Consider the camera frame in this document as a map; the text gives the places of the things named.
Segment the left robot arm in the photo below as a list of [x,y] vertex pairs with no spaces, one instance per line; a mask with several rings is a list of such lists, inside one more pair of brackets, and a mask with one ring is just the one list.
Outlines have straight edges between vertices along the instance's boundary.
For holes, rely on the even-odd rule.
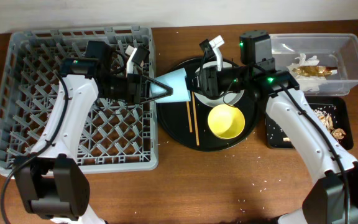
[[76,159],[89,110],[97,98],[148,103],[173,95],[159,80],[113,74],[111,57],[67,58],[57,75],[56,102],[28,156],[14,160],[14,179],[24,209],[54,223],[104,223],[90,206],[90,183]]

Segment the yellow bowl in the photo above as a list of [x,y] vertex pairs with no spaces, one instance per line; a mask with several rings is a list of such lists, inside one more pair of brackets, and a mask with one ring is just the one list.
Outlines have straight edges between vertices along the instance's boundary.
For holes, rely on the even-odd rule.
[[246,126],[246,119],[239,108],[233,105],[217,105],[208,114],[208,128],[219,139],[234,139]]

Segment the peanut shells and rice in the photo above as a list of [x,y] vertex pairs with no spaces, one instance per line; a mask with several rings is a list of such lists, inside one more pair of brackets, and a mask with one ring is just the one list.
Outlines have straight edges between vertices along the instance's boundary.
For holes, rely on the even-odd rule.
[[[333,104],[312,103],[310,107],[337,142],[346,144],[352,139],[350,128],[341,121],[337,106]],[[269,144],[272,144],[273,147],[290,147],[290,138],[285,134],[283,129],[268,116],[265,118],[265,127]]]

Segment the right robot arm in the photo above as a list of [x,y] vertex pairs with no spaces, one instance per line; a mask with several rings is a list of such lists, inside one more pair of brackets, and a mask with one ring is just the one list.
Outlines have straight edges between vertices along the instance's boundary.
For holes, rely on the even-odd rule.
[[187,76],[188,89],[210,100],[229,91],[245,91],[290,138],[303,159],[313,188],[301,208],[278,217],[278,223],[358,223],[358,161],[323,126],[298,82],[278,70],[269,34],[253,30],[239,37],[241,66],[224,67],[222,37],[200,44],[203,58],[216,65],[200,66]]

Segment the blue plastic cup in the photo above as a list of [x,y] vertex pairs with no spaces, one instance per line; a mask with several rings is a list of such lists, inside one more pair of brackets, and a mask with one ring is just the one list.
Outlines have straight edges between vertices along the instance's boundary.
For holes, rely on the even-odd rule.
[[155,78],[156,81],[163,83],[173,89],[170,96],[155,100],[156,103],[178,103],[191,100],[191,93],[186,85],[186,70],[184,68],[166,73]]

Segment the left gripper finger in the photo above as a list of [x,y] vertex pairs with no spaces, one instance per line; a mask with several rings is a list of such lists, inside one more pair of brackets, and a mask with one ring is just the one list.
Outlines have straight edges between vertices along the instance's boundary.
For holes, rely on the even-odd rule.
[[143,96],[141,97],[141,103],[150,103],[152,101],[156,103],[168,103],[169,98],[172,96],[173,90],[162,90],[162,91],[155,91],[146,90]]
[[158,87],[163,88],[163,89],[166,90],[166,91],[173,91],[173,88],[172,88],[172,87],[169,87],[168,85],[163,84],[163,83],[157,81],[157,80],[154,79],[154,78],[150,78],[150,77],[147,77],[147,76],[145,76],[145,75],[142,75],[141,78],[142,78],[142,81],[143,81],[143,82],[149,82],[149,83],[151,83],[151,84],[157,85]]

